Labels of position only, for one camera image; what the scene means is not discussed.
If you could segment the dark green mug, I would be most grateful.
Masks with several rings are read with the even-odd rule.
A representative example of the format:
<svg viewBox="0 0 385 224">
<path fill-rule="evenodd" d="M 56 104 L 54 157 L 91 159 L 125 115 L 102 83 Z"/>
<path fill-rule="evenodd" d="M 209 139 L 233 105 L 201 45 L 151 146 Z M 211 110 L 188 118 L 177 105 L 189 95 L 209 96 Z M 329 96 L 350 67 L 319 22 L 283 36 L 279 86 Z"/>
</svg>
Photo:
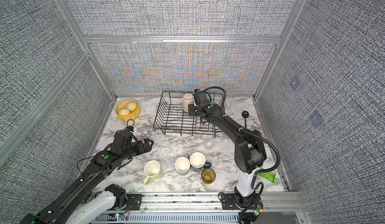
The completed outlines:
<svg viewBox="0 0 385 224">
<path fill-rule="evenodd" d="M 190 167 L 193 172 L 201 172 L 203 169 L 211 168 L 212 164 L 206 161 L 204 154 L 200 152 L 193 153 L 190 158 Z"/>
</svg>

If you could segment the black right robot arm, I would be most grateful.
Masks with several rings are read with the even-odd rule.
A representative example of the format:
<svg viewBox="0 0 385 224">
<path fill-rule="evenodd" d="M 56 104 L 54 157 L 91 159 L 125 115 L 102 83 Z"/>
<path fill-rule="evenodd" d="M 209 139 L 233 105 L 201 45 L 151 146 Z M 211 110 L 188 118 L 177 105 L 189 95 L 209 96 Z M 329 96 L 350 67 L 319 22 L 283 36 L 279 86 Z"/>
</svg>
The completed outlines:
<svg viewBox="0 0 385 224">
<path fill-rule="evenodd" d="M 218 127 L 234 144 L 234 160 L 240 169 L 240 177 L 235 187 L 235 202 L 238 207 L 246 209 L 260 201 L 263 191 L 262 183 L 257 183 L 261 173 L 276 170 L 281 163 L 277 148 L 262 137 L 257 130 L 251 131 L 234 121 L 225 113 L 227 93 L 222 87 L 209 87 L 204 90 L 195 89 L 192 94 L 194 104 L 188 106 L 190 116 L 199 116 L 213 126 Z M 275 153 L 275 164 L 264 168 L 267 159 L 267 144 Z"/>
</svg>

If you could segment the light green mug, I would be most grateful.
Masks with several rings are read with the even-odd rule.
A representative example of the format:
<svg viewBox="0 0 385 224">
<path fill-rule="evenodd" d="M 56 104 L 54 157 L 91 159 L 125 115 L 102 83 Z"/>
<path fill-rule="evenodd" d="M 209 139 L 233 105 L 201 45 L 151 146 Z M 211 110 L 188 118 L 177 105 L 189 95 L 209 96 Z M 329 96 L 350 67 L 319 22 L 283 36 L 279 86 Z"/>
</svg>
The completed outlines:
<svg viewBox="0 0 385 224">
<path fill-rule="evenodd" d="M 144 174 L 146 175 L 143 181 L 144 185 L 149 185 L 154 180 L 159 179 L 162 175 L 160 163 L 156 160 L 149 161 L 144 166 L 143 171 L 144 171 Z"/>
</svg>

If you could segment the pink iridescent mug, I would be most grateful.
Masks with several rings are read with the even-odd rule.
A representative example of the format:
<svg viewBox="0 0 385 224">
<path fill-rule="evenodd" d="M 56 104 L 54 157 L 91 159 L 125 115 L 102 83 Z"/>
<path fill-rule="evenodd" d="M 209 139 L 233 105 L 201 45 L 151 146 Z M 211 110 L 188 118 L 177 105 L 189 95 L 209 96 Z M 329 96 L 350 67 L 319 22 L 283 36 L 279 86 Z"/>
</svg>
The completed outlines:
<svg viewBox="0 0 385 224">
<path fill-rule="evenodd" d="M 182 108 L 183 110 L 188 113 L 188 107 L 189 105 L 194 105 L 194 96 L 191 93 L 186 93 L 182 97 Z"/>
</svg>

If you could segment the grey mug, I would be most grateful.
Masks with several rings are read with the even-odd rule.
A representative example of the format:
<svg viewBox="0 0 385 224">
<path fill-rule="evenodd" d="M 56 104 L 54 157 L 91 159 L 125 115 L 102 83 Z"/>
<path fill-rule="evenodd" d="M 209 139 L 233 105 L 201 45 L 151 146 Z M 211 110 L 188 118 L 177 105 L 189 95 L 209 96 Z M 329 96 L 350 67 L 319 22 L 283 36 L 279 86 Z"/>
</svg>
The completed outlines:
<svg viewBox="0 0 385 224">
<path fill-rule="evenodd" d="M 175 170 L 181 176 L 187 175 L 190 169 L 189 155 L 179 157 L 174 163 Z"/>
</svg>

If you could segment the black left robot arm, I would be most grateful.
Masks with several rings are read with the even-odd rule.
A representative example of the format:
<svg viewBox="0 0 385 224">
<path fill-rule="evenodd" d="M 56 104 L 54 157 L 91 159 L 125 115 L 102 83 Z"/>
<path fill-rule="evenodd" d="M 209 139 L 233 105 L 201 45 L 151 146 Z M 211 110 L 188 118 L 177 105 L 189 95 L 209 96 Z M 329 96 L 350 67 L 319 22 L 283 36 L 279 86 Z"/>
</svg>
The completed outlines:
<svg viewBox="0 0 385 224">
<path fill-rule="evenodd" d="M 36 215 L 26 215 L 21 223 L 87 224 L 109 209 L 125 209 L 126 191 L 117 184 L 111 184 L 86 204 L 84 200 L 114 170 L 126 166 L 135 156 L 150 152 L 153 144 L 148 138 L 137 139 L 131 127 L 117 131 L 113 142 L 89 158 L 85 170 L 58 198 Z"/>
</svg>

